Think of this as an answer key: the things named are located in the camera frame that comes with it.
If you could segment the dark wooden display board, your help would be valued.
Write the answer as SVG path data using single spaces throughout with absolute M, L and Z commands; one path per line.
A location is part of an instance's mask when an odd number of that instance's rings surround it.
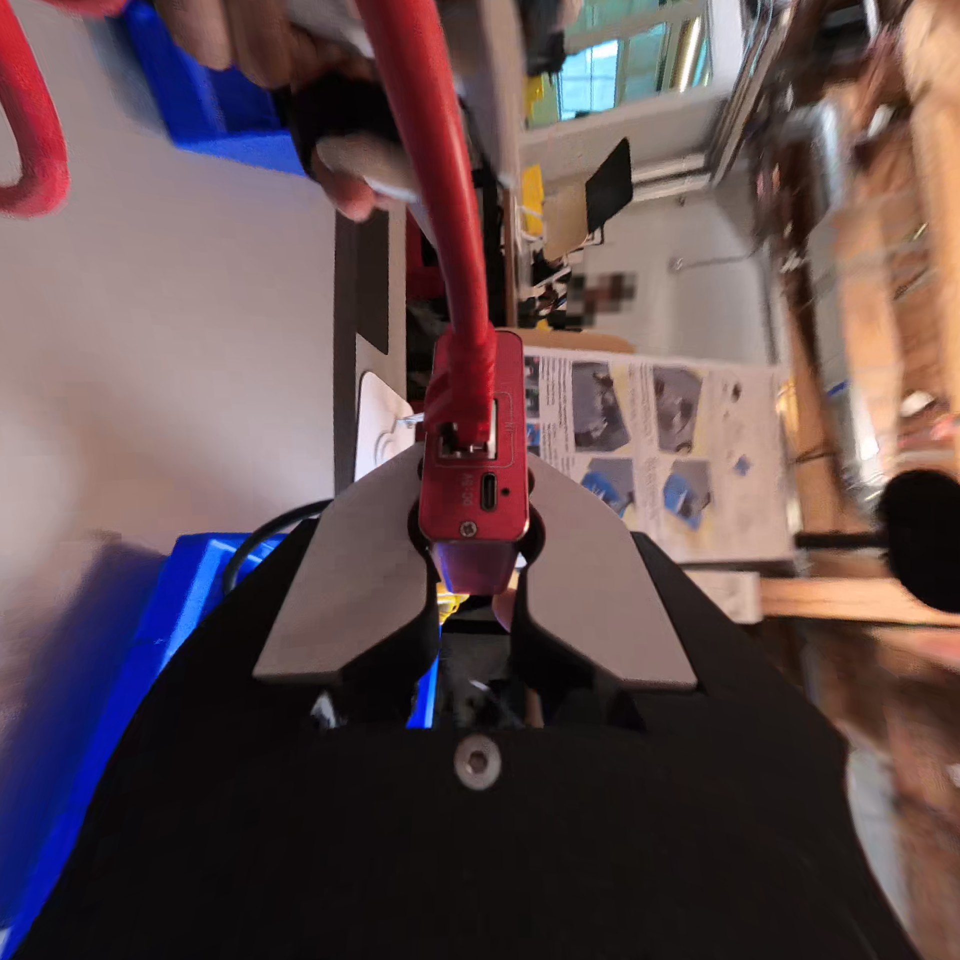
M 548 193 L 543 201 L 543 256 L 557 261 L 586 246 L 634 196 L 630 141 L 623 137 L 587 180 Z

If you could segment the dark round object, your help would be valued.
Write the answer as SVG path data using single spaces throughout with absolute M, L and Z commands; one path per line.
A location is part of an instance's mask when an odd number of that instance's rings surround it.
M 806 551 L 881 552 L 906 591 L 949 615 L 959 613 L 959 484 L 938 470 L 897 474 L 882 490 L 868 532 L 795 534 Z

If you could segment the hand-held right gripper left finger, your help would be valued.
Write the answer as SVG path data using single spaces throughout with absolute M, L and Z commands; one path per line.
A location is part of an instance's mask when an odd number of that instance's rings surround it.
M 337 495 L 318 519 L 252 676 L 410 700 L 440 647 L 437 578 L 411 534 L 424 446 Z

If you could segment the person's left hand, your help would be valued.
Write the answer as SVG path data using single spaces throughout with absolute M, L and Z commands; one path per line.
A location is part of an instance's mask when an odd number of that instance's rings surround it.
M 266 90 L 298 90 L 328 73 L 372 81 L 371 61 L 294 26 L 281 1 L 157 1 L 175 43 L 202 66 L 237 67 Z

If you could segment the wooden instruction board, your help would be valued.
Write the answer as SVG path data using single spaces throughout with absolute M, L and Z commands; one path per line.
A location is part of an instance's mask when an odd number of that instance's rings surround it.
M 793 551 L 777 366 L 524 347 L 530 454 L 681 565 Z

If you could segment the red metal ethernet adapter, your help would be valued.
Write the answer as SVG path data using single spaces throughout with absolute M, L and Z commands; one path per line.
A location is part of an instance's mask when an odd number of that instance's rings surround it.
M 529 530 L 525 374 L 508 328 L 490 326 L 482 349 L 452 331 L 435 347 L 417 522 L 455 594 L 505 591 Z

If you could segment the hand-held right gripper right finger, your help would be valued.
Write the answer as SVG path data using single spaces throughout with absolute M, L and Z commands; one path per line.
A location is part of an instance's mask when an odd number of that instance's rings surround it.
M 594 493 L 529 461 L 511 657 L 543 697 L 574 690 L 690 694 L 698 678 L 634 539 Z

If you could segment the white board stand base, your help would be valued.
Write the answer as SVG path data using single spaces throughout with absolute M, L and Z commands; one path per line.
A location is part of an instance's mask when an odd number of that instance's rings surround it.
M 364 372 L 358 388 L 354 481 L 411 448 L 423 420 L 423 413 L 415 413 L 375 372 Z

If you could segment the blue plastic bin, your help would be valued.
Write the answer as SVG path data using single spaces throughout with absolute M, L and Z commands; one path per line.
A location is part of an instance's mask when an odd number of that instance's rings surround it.
M 253 679 L 254 663 L 306 550 L 293 534 L 199 633 L 212 574 L 186 552 L 220 535 L 180 539 L 94 706 L 98 671 L 71 686 L 57 721 L 81 721 L 78 766 L 63 813 L 31 872 L 11 887 L 2 958 L 456 958 L 442 906 L 427 903 L 425 863 L 388 863 L 375 879 L 374 840 L 346 866 L 313 863 L 338 829 L 322 807 L 346 787 L 310 767 L 319 690 Z
M 125 32 L 172 143 L 180 150 L 304 177 L 276 97 L 236 68 L 200 65 L 172 39 L 151 2 L 115 19 Z

